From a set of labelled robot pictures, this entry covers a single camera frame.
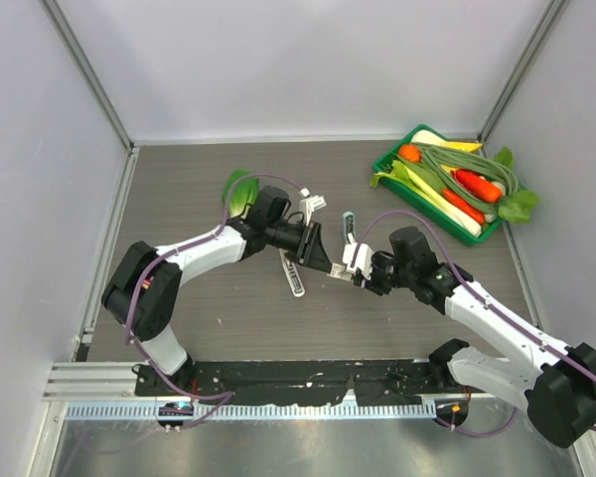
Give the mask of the staples box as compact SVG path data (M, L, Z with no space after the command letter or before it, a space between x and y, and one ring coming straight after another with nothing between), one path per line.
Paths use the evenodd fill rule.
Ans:
M351 274L347 271L347 267L343 264L333 263L330 272L328 273L329 277L348 281L347 276Z

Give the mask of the white stapler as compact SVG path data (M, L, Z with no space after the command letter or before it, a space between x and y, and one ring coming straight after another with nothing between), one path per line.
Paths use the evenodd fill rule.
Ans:
M305 288L299 276L296 264L289 259L289 255L286 250L280 249L279 255L293 296L296 298L302 297L305 294Z

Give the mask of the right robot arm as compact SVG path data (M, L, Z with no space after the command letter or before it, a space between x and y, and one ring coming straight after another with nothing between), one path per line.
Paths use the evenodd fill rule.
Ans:
M389 242L389 251L374 251L347 237L343 263L355 285L377 295L406 288L500 352L494 358L462 340L445 343L429 357L434 389L464 386L499 398L560 448L596 429L594 348L571 347L522 319L465 270L439 261L418 228L399 229Z

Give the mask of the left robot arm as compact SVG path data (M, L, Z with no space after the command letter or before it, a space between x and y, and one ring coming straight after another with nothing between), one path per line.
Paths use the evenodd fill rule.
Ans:
M157 384L169 396L183 395L192 382L188 369L192 358L170 326L180 287L267 246L278 248L294 264L332 271L322 244L322 225L311 219L326 201L319 195L302 199L296 222L286 214L289 205L287 193L266 186L251 205L228 217L223 226L171 245L152 247L138 241L114 270L101 304L121 325L132 319L131 337L159 370Z

